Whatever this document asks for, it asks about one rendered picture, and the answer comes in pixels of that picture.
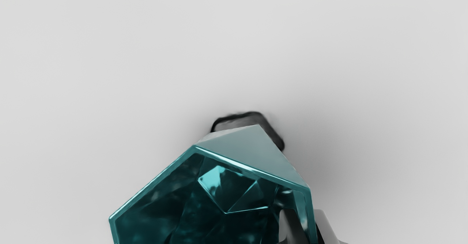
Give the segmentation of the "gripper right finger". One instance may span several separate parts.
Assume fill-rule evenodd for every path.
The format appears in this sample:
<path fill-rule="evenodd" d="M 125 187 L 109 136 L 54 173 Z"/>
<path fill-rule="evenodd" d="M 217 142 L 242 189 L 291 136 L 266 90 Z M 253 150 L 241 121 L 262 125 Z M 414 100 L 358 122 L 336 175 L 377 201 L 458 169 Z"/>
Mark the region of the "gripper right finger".
<path fill-rule="evenodd" d="M 340 241 L 323 210 L 314 210 L 318 244 L 348 244 Z"/>

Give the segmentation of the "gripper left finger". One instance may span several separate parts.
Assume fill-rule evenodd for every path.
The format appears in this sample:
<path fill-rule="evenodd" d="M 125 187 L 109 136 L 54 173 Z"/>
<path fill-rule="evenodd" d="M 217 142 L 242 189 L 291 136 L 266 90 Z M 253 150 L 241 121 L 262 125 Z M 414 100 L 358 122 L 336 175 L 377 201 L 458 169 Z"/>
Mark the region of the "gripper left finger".
<path fill-rule="evenodd" d="M 306 234 L 293 209 L 280 211 L 278 244 L 306 244 Z"/>

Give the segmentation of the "teal faceted mug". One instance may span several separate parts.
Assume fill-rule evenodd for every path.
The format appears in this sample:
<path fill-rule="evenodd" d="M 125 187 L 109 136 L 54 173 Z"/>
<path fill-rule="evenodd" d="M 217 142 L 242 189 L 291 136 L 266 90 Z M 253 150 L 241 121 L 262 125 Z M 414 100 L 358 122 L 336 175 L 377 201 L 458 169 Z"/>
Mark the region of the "teal faceted mug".
<path fill-rule="evenodd" d="M 282 210 L 320 244 L 309 186 L 252 125 L 206 135 L 109 222 L 114 244 L 279 244 Z"/>

